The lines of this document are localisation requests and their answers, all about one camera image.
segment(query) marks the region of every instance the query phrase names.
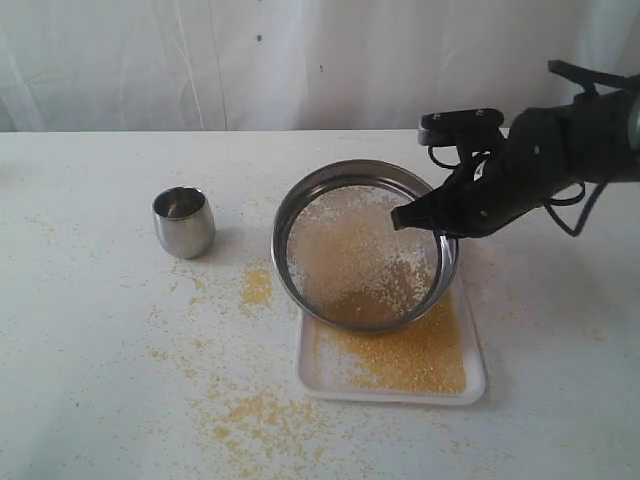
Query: grain pile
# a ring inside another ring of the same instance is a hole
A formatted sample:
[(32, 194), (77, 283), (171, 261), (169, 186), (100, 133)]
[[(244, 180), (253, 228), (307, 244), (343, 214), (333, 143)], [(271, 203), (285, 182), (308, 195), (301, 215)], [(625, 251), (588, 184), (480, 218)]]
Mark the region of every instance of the grain pile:
[(456, 394), (466, 388), (451, 294), (396, 332), (358, 335), (320, 322), (316, 328), (316, 364), (332, 363), (343, 370), (323, 372), (333, 385), (426, 394)]
[(392, 192), (350, 186), (323, 194), (296, 219), (287, 263), (294, 284), (326, 318), (381, 325), (415, 308), (428, 291), (437, 249), (427, 232), (396, 232)]

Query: sieve rim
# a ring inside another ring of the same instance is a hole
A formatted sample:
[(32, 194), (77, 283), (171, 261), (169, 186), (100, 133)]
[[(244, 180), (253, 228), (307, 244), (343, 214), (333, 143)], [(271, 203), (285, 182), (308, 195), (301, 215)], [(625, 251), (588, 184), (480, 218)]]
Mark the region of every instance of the sieve rim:
[(371, 186), (404, 196), (407, 201), (426, 195), (432, 187), (402, 167), (380, 160), (342, 160), (310, 173), (285, 195), (276, 210), (271, 235), (271, 258), (287, 294), (307, 314), (346, 330), (383, 333), (406, 326), (426, 314), (447, 291), (457, 270), (459, 245), (457, 239), (441, 232), (431, 232), (438, 252), (436, 276), (420, 302), (392, 322), (382, 325), (361, 325), (327, 318), (313, 307), (296, 288), (287, 262), (289, 235), (298, 215), (316, 198), (332, 190), (350, 186)]

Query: cup rim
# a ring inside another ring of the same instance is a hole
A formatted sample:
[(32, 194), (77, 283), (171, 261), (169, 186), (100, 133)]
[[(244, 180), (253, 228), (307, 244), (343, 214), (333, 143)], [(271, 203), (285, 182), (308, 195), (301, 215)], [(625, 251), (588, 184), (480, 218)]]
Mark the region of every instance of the cup rim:
[[(160, 213), (158, 211), (158, 208), (157, 208), (157, 204), (160, 201), (160, 199), (163, 196), (165, 196), (166, 194), (171, 193), (171, 192), (175, 192), (177, 190), (192, 190), (192, 191), (196, 192), (198, 194), (198, 196), (202, 199), (202, 205), (200, 205), (200, 207), (198, 207), (198, 209), (195, 212), (190, 213), (189, 215), (185, 215), (183, 217), (168, 217), (168, 216)], [(202, 190), (200, 190), (197, 187), (192, 187), (192, 186), (189, 186), (189, 185), (182, 185), (182, 186), (167, 188), (166, 190), (164, 190), (164, 191), (160, 192), (158, 195), (156, 195), (156, 198), (153, 199), (153, 203), (151, 204), (151, 210), (153, 210), (154, 215), (162, 218), (163, 220), (176, 222), (176, 221), (186, 220), (188, 218), (193, 217), (194, 215), (197, 215), (198, 213), (200, 213), (202, 211), (202, 209), (206, 205), (207, 205), (207, 196), (204, 194), (204, 192), (202, 192)]]

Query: sieve mesh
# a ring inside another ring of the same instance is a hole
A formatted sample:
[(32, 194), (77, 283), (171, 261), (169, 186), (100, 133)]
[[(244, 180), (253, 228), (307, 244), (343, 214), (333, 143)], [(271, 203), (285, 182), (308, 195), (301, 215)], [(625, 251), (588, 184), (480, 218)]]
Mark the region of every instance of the sieve mesh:
[(398, 193), (346, 186), (324, 193), (298, 215), (287, 242), (287, 268), (317, 314), (351, 327), (396, 323), (425, 298), (438, 250), (430, 232), (395, 231)]

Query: robotic arm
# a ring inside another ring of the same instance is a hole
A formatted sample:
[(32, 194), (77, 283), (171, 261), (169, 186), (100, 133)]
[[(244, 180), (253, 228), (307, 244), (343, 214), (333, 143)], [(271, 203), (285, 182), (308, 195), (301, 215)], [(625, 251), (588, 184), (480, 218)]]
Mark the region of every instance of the robotic arm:
[[(619, 77), (555, 60), (549, 71), (584, 89), (570, 105), (529, 108), (504, 138), (504, 117), (482, 109), (425, 115), (418, 141), (439, 166), (453, 170), (445, 182), (391, 213), (396, 230), (416, 227), (451, 237), (485, 237), (528, 211), (544, 207), (568, 234), (578, 236), (591, 208), (609, 183), (640, 182), (640, 75)], [(599, 95), (595, 85), (617, 89)], [(456, 146), (460, 163), (445, 165), (433, 151)], [(596, 183), (575, 228), (553, 207), (585, 197)], [(578, 184), (572, 198), (554, 195)]]

